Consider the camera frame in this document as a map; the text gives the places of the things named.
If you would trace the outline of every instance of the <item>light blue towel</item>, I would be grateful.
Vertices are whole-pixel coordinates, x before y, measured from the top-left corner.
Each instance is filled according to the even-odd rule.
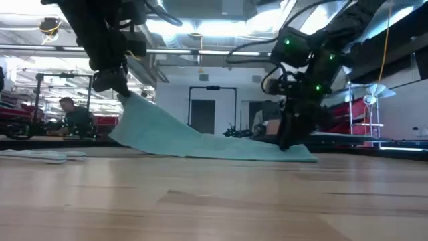
[[[110,137],[145,153],[176,157],[317,162],[317,158],[304,145],[296,145],[283,152],[273,144],[201,134],[135,93],[130,98],[119,96],[119,99],[124,105],[124,114]]]

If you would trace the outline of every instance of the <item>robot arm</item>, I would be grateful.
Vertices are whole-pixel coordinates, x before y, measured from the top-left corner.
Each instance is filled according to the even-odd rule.
[[[316,126],[330,122],[328,111],[320,105],[331,93],[342,65],[352,62],[351,55],[342,53],[342,49],[361,36],[383,2],[360,0],[311,36],[288,26],[279,32],[271,61],[295,68],[307,66],[304,73],[286,72],[263,85],[267,94],[286,96],[277,133],[280,149],[288,149],[309,136]],[[288,81],[287,75],[293,75],[296,81]]]
[[[128,73],[125,53],[146,55],[144,36],[133,31],[135,25],[146,22],[146,8],[165,21],[181,26],[182,23],[163,9],[154,7],[152,0],[41,0],[44,5],[58,4],[90,58],[94,74],[92,88],[96,92],[113,89],[129,96],[126,85]],[[121,29],[130,27],[129,32]]]

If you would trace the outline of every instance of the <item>cable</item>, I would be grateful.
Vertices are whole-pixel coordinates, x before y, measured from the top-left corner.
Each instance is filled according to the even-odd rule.
[[[52,40],[51,37],[52,37],[53,34],[54,34],[54,31],[52,31],[51,34],[49,34],[49,36],[47,38],[45,38],[41,44],[45,45],[46,43],[51,42],[50,40]]]
[[[379,78],[377,80],[377,85],[376,85],[376,89],[374,90],[374,94],[376,94],[377,88],[379,87],[379,84],[381,83],[383,68],[385,67],[385,60],[387,58],[388,39],[389,39],[389,22],[391,20],[391,14],[393,12],[393,4],[392,3],[393,3],[393,1],[391,1],[391,5],[389,6],[389,15],[388,15],[388,22],[387,22],[387,33],[386,33],[386,36],[385,36],[385,44],[383,46],[383,57],[382,57],[381,70],[379,72]]]
[[[281,32],[281,30],[283,30],[283,28],[289,26],[289,24],[291,24],[291,22],[293,22],[293,20],[295,20],[300,14],[304,13],[305,11],[307,11],[313,7],[316,7],[318,5],[325,4],[325,3],[331,3],[331,2],[335,2],[335,1],[342,1],[342,0],[323,0],[323,1],[313,3],[313,4],[309,4],[308,6],[302,8],[297,13],[295,13],[291,18],[289,18],[287,20],[287,22],[285,22],[285,24],[283,24],[283,26],[281,27],[280,32]]]
[[[159,11],[158,9],[156,9],[155,7],[153,7],[148,0],[144,0],[144,2],[146,3],[147,7],[156,15],[158,15],[161,19],[163,19],[164,21],[166,21],[167,23],[177,26],[177,27],[181,27],[183,25],[183,22],[180,21],[180,19],[168,14],[166,11]]]
[[[271,76],[279,68],[280,68],[279,66],[275,66],[275,68],[271,69],[269,71],[269,73],[266,74],[265,78],[261,81],[261,86],[260,87],[261,87],[261,90],[263,91],[263,93],[267,94],[266,90],[264,88],[265,81],[268,79],[269,76]]]
[[[285,27],[289,26],[289,24],[290,24],[293,20],[295,20],[295,18],[297,18],[300,14],[302,14],[302,13],[303,13],[303,12],[305,12],[305,11],[307,11],[308,9],[311,9],[311,8],[313,8],[313,7],[315,7],[315,6],[318,6],[318,5],[321,5],[321,4],[330,3],[330,2],[335,2],[335,1],[340,1],[340,0],[323,0],[323,1],[319,1],[319,2],[313,3],[313,4],[309,4],[308,6],[306,6],[306,7],[302,8],[302,9],[301,9],[301,10],[299,10],[297,13],[295,13],[291,18],[289,18],[289,20],[287,20],[287,22],[285,22],[285,24],[283,24],[283,26],[281,27],[280,32],[281,32],[281,30],[283,30],[283,28],[285,28]],[[255,61],[250,61],[250,60],[248,60],[248,61],[250,61],[250,62],[245,62],[245,60],[241,60],[241,61],[233,61],[233,60],[230,60],[229,58],[230,58],[230,56],[232,56],[232,54],[233,54],[234,52],[236,52],[236,51],[238,51],[238,50],[240,50],[240,49],[243,49],[243,48],[246,48],[246,47],[249,47],[249,46],[259,45],[259,44],[270,44],[270,43],[275,42],[275,41],[277,41],[277,40],[278,40],[278,37],[275,37],[275,38],[273,38],[273,39],[269,39],[269,40],[265,40],[265,41],[251,42],[251,43],[246,43],[246,44],[242,44],[242,45],[240,45],[240,46],[237,46],[236,48],[232,49],[232,50],[228,53],[228,55],[226,56],[226,62],[227,62],[228,64],[244,64],[244,63],[255,62]]]
[[[259,45],[259,44],[269,44],[272,42],[275,42],[276,40],[278,40],[278,37],[275,37],[274,39],[270,39],[270,40],[263,40],[263,41],[259,41],[259,42],[251,42],[251,43],[246,43],[246,44],[242,44],[240,46],[237,46],[236,48],[233,48],[226,56],[226,63],[228,64],[244,64],[246,63],[246,61],[250,61],[250,60],[229,60],[230,56],[232,56],[232,54],[242,48],[246,48],[249,46],[254,46],[254,45]]]
[[[44,33],[54,32],[55,30],[57,30],[58,28],[60,28],[61,24],[62,24],[62,22],[59,22],[59,23],[58,23],[58,25],[57,25],[56,27],[54,27],[53,29],[50,29],[50,30],[42,30],[42,29],[40,28],[40,25],[39,25],[39,30],[40,30],[40,31],[42,31],[42,32],[44,32]]]
[[[135,60],[141,61],[140,57],[134,55],[134,53],[130,50],[127,50],[125,53],[129,53]]]

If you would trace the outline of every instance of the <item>doorway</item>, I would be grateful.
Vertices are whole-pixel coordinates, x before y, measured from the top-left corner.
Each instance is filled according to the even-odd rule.
[[[190,126],[200,133],[215,132],[215,100],[192,100]]]

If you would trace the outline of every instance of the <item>light wood floor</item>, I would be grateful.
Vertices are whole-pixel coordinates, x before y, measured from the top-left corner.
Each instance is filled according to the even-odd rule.
[[[0,159],[0,240],[428,240],[428,163],[319,157]]]

